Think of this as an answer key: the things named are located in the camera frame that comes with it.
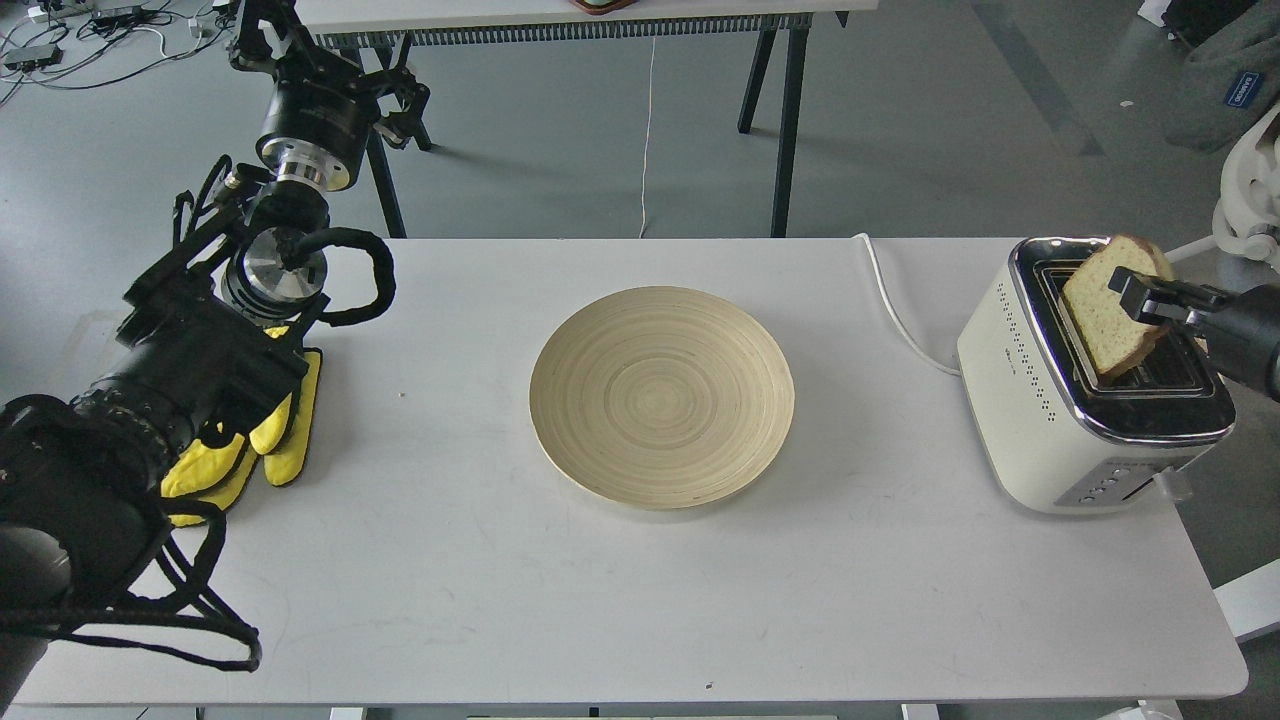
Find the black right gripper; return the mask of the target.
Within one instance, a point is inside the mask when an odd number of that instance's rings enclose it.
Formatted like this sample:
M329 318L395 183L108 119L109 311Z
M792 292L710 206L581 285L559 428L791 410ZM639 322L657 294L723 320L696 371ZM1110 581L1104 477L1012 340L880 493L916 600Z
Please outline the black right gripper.
M1212 368L1230 380L1279 401L1279 287L1261 284L1231 297L1208 284L1162 279L1126 266L1108 290L1123 311L1147 325L1198 325Z

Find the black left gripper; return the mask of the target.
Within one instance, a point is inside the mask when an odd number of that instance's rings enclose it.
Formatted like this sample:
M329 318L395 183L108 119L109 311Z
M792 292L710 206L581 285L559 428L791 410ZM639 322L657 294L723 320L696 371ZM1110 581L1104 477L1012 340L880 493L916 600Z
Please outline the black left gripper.
M430 88L408 65L410 33L396 36L387 67L365 72L321 47L302 24L296 1L239 1L228 61L268 74L273 96L256 152L276 181L339 192L358 178L369 140L394 150L430 152L424 113Z

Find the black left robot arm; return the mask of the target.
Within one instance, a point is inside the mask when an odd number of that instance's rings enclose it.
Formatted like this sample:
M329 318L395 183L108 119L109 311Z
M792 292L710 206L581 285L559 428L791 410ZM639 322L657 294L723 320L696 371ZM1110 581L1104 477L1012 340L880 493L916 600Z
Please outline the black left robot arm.
M274 83L255 164L220 158L175 199L172 249L125 292L122 360L70 401L3 407L3 705L58 641L137 650L99 626L188 630L244 647L218 660L147 651L224 673L261 662L256 628L210 585L227 514L166 497L163 478L195 445L224 448L300 401L305 336L357 325L396 296L379 236L330 223L379 143L429 150L430 97L408 67L413 32L388 36L381 68L317 45L292 1L242 1L228 45L237 70Z

